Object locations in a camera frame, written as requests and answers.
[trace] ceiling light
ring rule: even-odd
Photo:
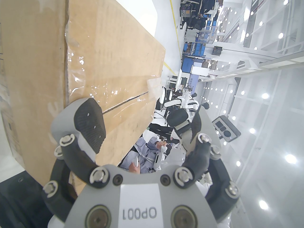
[[[267,99],[269,97],[269,95],[267,94],[267,93],[264,93],[263,95],[262,95],[262,98],[263,99]]]
[[[290,164],[295,164],[295,163],[297,162],[296,157],[295,157],[294,155],[292,155],[292,154],[286,155],[286,156],[285,156],[285,159],[286,159],[286,161],[287,161],[288,163],[290,163]]]
[[[248,7],[245,8],[245,12],[244,12],[244,21],[247,21],[250,15],[250,10]]]
[[[243,41],[244,41],[244,39],[245,39],[245,34],[246,34],[245,30],[242,30],[240,42],[243,42]]]
[[[262,210],[267,210],[267,209],[268,209],[268,204],[267,204],[264,200],[261,200],[261,201],[259,202],[259,205],[260,205],[260,208],[261,208]]]

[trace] machinery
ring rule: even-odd
[[[191,123],[187,118],[184,109],[167,118],[186,151],[182,165],[138,175],[95,163],[106,136],[102,110],[93,98],[71,103],[51,125],[59,146],[43,187],[46,205],[65,228],[217,227],[240,193],[220,159],[219,138],[205,109],[199,107]],[[197,180],[207,170],[213,185],[204,196]],[[68,183],[70,171],[87,183],[79,196]]]

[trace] floor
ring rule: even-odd
[[[154,9],[146,11],[150,15],[149,24],[147,20],[142,20],[137,11],[132,10],[129,6],[134,0],[117,0],[122,4],[148,32],[164,46],[166,49],[164,66],[162,70],[162,83],[166,84],[168,76],[177,75],[181,67],[181,52],[183,47],[183,37],[185,29],[180,30],[179,23],[179,4],[180,0],[152,0],[156,13],[157,21],[154,16]],[[163,120],[154,119],[153,122],[163,124]],[[153,133],[146,130],[145,139],[150,139]],[[0,182],[20,173],[23,168],[13,158],[6,140],[3,123],[0,121]]]

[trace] label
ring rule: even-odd
[[[121,185],[118,228],[164,228],[158,184]]]

